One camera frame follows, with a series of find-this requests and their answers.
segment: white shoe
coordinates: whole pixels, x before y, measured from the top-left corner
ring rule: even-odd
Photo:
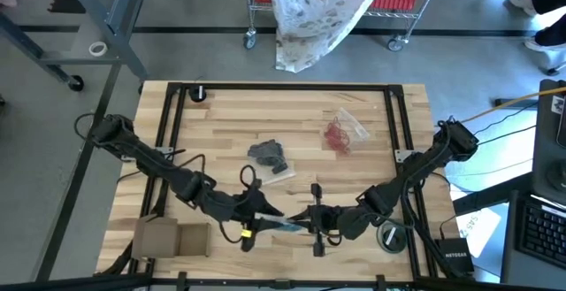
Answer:
[[[541,46],[540,44],[534,41],[534,37],[528,38],[524,41],[524,46],[530,50],[537,51],[537,52],[546,52],[546,51],[563,51],[566,50],[566,43],[558,44],[555,46]]]
[[[509,0],[509,2],[515,7],[523,9],[524,13],[531,17],[536,17],[538,15],[537,11],[534,10],[532,0]]]

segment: caster wheel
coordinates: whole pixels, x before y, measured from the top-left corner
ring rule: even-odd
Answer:
[[[548,75],[548,76],[556,76],[556,75],[558,75],[558,74],[560,74],[560,71],[556,71],[556,69],[554,69],[554,68],[547,70],[547,75]]]
[[[250,50],[256,46],[256,35],[244,35],[244,48]]]
[[[73,77],[73,79],[77,80],[77,83],[71,83],[71,82],[69,82],[69,83],[67,83],[67,85],[69,86],[69,88],[70,88],[72,91],[81,92],[82,89],[85,88],[85,82],[84,82],[84,81],[82,80],[82,78],[81,78],[80,76],[78,76],[78,75],[72,75],[72,77]]]
[[[387,48],[388,48],[390,51],[397,52],[397,51],[403,50],[403,44],[402,44],[400,41],[398,41],[398,40],[391,39],[391,40],[389,40],[389,42],[387,43]]]

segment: cardboard box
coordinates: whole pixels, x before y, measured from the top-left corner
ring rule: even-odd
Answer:
[[[148,215],[135,223],[132,258],[208,256],[210,224],[178,225],[175,218]]]

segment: concrete floor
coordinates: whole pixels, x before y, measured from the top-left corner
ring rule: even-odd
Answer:
[[[446,1],[433,0],[425,15],[430,17],[423,18],[422,28],[528,30],[548,22],[525,19],[502,5],[501,0],[458,0],[451,12],[441,4]],[[198,4],[194,0],[146,0],[138,25],[245,26],[245,11],[217,14],[207,6],[214,3],[220,4],[214,0]],[[26,25],[76,25],[84,18],[49,15],[37,5],[34,10],[22,12],[21,8],[30,4],[31,1],[23,0],[18,10],[7,14]],[[264,26],[272,25],[269,16],[263,18]],[[387,27],[381,21],[364,19],[362,23],[364,27]],[[36,33],[32,37],[46,50],[63,50],[72,45],[74,34]],[[273,69],[273,37],[259,35],[256,47],[250,51],[242,48],[240,34],[135,34],[131,44],[154,80],[201,77],[424,83],[435,120],[449,115],[465,119],[489,108],[494,98],[529,94],[545,78],[539,68],[564,58],[530,52],[522,46],[521,38],[414,36],[402,52],[393,53],[384,48],[386,37],[351,35],[317,65],[291,74]],[[108,66],[65,69],[85,79],[84,91],[74,93],[57,84],[0,38],[0,93],[8,102],[0,114],[0,156],[5,157],[0,163],[0,284],[32,279],[38,254],[78,156],[80,139],[73,133],[73,121],[79,114],[94,110],[109,71]],[[559,78],[566,79],[566,74]],[[137,78],[123,67],[108,112],[133,117],[139,99],[137,86]],[[479,130],[511,112],[495,112],[470,122],[468,127]],[[486,140],[529,126],[534,120],[533,112],[521,113],[479,136]],[[530,164],[487,175],[465,175],[493,171],[530,158],[532,139],[530,131],[490,143],[468,163],[450,165],[447,174],[459,187],[468,190],[511,178],[527,171]],[[119,169],[120,163],[114,157],[96,151],[52,279],[85,277],[94,270]],[[496,270],[488,271],[498,274]]]

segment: wooden table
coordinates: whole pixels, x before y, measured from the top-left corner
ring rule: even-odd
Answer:
[[[156,140],[167,83],[148,81],[141,95],[134,130],[147,144],[153,145]],[[415,148],[428,149],[433,127],[425,86],[403,85],[403,89]],[[354,115],[371,134],[370,140],[349,156],[329,149],[320,136],[340,107]],[[171,134],[174,110],[173,106],[165,135]],[[397,106],[394,113],[402,140]],[[356,204],[355,198],[370,185],[395,176],[384,96],[373,91],[209,89],[203,103],[193,103],[187,97],[177,143],[177,149],[187,151],[176,156],[175,163],[203,153],[206,173],[218,182],[217,190],[240,193],[238,175],[248,162],[249,146],[271,138],[283,143],[296,176],[264,186],[262,190],[271,204],[289,216],[303,211],[312,202],[313,182],[323,188],[323,203],[346,206]],[[199,169],[198,164],[189,168]],[[135,171],[133,164],[124,164],[122,174],[132,171]],[[138,174],[119,183],[98,271],[109,266],[132,239],[146,180],[143,174]],[[440,237],[440,223],[454,216],[449,186],[439,177],[430,177],[424,187],[424,199],[432,236]],[[240,245],[222,238],[215,221],[189,209],[171,192],[165,215],[177,218],[180,223],[210,221],[212,248],[210,257],[158,259],[155,277],[176,278],[184,271],[191,279],[375,281],[376,274],[384,274],[387,281],[412,281],[407,250],[397,255],[386,253],[376,242],[376,229],[372,226],[355,241],[345,240],[339,247],[326,244],[325,257],[313,257],[313,236],[306,232],[262,232],[257,236],[256,246],[243,253]],[[394,215],[402,219],[400,204]],[[455,221],[445,224],[443,229],[447,237],[458,237]],[[229,223],[226,231],[235,239],[241,226]],[[426,275],[425,253],[417,235],[416,242],[420,270]]]

